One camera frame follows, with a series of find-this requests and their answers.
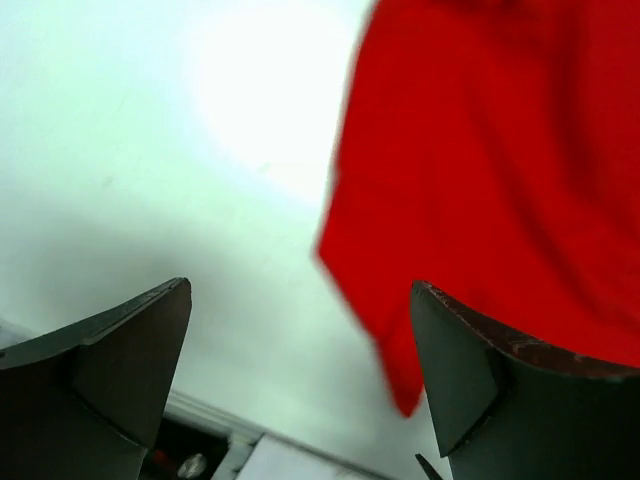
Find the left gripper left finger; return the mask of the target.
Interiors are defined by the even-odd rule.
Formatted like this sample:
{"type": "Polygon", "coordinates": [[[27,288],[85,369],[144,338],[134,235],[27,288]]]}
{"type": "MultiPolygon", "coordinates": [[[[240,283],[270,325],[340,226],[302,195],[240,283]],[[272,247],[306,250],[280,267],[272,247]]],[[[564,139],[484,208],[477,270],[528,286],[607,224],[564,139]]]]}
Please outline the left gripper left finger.
{"type": "Polygon", "coordinates": [[[4,479],[135,479],[153,447],[192,308],[171,279],[1,351],[4,479]]]}

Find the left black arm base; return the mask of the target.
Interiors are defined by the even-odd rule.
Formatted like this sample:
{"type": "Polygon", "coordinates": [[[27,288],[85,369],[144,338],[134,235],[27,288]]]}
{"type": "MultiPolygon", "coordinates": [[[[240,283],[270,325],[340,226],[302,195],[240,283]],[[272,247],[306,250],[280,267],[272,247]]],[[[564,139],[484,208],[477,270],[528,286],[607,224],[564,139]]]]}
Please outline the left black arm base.
{"type": "Polygon", "coordinates": [[[201,425],[166,416],[140,479],[235,479],[262,434],[233,425],[201,425]]]}

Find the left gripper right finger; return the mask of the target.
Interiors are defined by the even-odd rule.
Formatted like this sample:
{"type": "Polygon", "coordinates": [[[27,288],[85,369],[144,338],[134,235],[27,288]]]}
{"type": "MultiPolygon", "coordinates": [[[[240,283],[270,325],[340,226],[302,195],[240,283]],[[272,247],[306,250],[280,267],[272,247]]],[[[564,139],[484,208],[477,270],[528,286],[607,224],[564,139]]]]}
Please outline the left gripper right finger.
{"type": "Polygon", "coordinates": [[[411,321],[456,479],[635,479],[639,372],[582,356],[417,282],[411,321]]]}

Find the red t shirt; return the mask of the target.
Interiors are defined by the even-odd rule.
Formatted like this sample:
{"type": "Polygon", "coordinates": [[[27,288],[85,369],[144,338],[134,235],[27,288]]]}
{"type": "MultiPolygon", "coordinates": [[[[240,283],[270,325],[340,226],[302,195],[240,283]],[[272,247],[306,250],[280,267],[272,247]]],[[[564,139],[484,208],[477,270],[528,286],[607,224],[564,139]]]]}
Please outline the red t shirt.
{"type": "Polygon", "coordinates": [[[331,180],[318,255],[402,415],[416,281],[638,365],[637,2],[376,2],[331,180]]]}

